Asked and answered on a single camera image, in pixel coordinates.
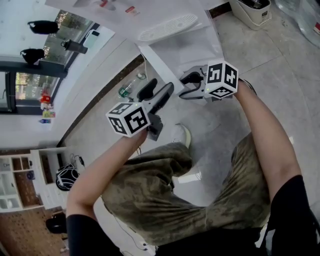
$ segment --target white container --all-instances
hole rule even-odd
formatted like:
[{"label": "white container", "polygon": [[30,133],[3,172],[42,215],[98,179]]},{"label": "white container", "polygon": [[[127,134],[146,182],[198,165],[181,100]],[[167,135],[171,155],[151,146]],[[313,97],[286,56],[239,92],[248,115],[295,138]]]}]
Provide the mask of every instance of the white container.
[{"label": "white container", "polygon": [[296,21],[303,35],[320,48],[320,0],[301,1]]},{"label": "white container", "polygon": [[248,14],[248,16],[250,17],[250,19],[252,20],[253,23],[259,25],[259,24],[263,23],[268,18],[268,12],[270,9],[270,4],[271,4],[270,1],[269,1],[269,5],[267,5],[266,7],[262,8],[262,9],[250,8],[249,6],[245,5],[241,1],[238,1],[238,3],[244,9],[244,11]]},{"label": "white container", "polygon": [[239,0],[230,0],[233,15],[252,30],[262,29],[272,19],[269,5],[262,9],[254,9]]}]

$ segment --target black bag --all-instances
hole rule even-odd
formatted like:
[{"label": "black bag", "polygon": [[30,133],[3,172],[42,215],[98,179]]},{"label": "black bag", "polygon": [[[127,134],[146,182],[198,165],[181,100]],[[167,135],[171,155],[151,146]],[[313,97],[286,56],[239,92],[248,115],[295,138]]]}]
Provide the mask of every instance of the black bag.
[{"label": "black bag", "polygon": [[26,63],[33,65],[38,60],[45,57],[45,51],[43,49],[25,49],[20,52],[20,55],[24,58]]},{"label": "black bag", "polygon": [[56,171],[55,184],[58,189],[69,191],[78,177],[77,168],[73,164],[67,164]]},{"label": "black bag", "polygon": [[67,233],[66,215],[63,212],[54,215],[45,221],[45,226],[52,234]]},{"label": "black bag", "polygon": [[58,24],[55,21],[38,20],[27,23],[35,34],[49,35],[56,34],[59,30]]}]

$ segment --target hand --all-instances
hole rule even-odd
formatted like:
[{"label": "hand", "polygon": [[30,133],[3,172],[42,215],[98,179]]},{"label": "hand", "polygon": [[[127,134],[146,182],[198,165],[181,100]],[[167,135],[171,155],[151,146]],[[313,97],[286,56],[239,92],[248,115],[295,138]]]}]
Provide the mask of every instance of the hand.
[{"label": "hand", "polygon": [[138,132],[136,135],[134,135],[133,137],[131,137],[130,139],[136,141],[139,146],[145,142],[146,138],[147,138],[147,129],[143,129],[142,131]]}]

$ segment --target tiled floor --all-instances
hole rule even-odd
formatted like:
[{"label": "tiled floor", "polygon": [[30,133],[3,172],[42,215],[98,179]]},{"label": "tiled floor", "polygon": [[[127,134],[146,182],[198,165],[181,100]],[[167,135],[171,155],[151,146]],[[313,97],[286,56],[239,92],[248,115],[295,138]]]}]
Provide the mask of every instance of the tiled floor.
[{"label": "tiled floor", "polygon": [[[214,23],[225,59],[239,68],[240,77],[253,84],[293,142],[309,202],[320,212],[317,201],[320,196],[320,49],[304,38],[292,19],[274,6],[271,11],[272,21],[259,31],[246,27],[231,12],[215,18]],[[66,145],[75,146],[72,150],[82,155],[86,164],[119,138],[105,119],[107,110],[117,102],[119,86],[66,139]],[[142,151],[170,142],[173,125],[185,124],[192,133],[191,153],[195,161],[187,175],[201,173],[201,179],[188,183],[175,179],[174,192],[195,205],[208,205],[222,187],[234,146],[250,131],[240,105],[235,99],[225,99],[203,107],[172,96],[159,114],[164,123],[160,138],[158,142],[146,141]],[[126,248],[128,245],[116,235],[118,230],[110,231],[111,218],[106,217],[107,212],[98,204],[102,227],[119,246]]]}]

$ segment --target white wall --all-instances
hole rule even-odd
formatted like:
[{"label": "white wall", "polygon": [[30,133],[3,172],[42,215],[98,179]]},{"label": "white wall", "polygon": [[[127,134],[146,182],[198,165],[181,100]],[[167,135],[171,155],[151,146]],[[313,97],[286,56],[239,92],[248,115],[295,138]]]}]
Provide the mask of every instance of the white wall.
[{"label": "white wall", "polygon": [[226,2],[229,2],[229,0],[199,0],[205,10],[210,10],[212,8],[215,8],[217,6],[223,5]]},{"label": "white wall", "polygon": [[0,56],[19,56],[24,49],[43,48],[47,35],[34,34],[27,23],[54,21],[59,11],[45,5],[45,0],[0,1]]},{"label": "white wall", "polygon": [[41,116],[0,115],[0,149],[54,146],[50,141],[50,125],[41,124]]}]

